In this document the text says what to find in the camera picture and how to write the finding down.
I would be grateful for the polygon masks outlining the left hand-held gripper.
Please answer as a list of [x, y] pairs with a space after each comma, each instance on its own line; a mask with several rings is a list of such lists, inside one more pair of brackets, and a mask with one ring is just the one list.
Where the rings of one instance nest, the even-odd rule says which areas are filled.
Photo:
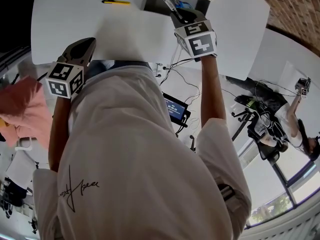
[[62, 55], [51, 64], [45, 77], [49, 92], [53, 96], [71, 99], [84, 83], [96, 48], [96, 39], [87, 37], [70, 44]]

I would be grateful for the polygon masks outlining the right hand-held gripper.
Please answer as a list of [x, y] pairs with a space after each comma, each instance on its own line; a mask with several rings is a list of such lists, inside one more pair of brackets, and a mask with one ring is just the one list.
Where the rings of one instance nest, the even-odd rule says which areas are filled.
[[177, 8], [170, 12], [174, 34], [192, 59], [217, 56], [217, 35], [210, 21], [198, 10]]

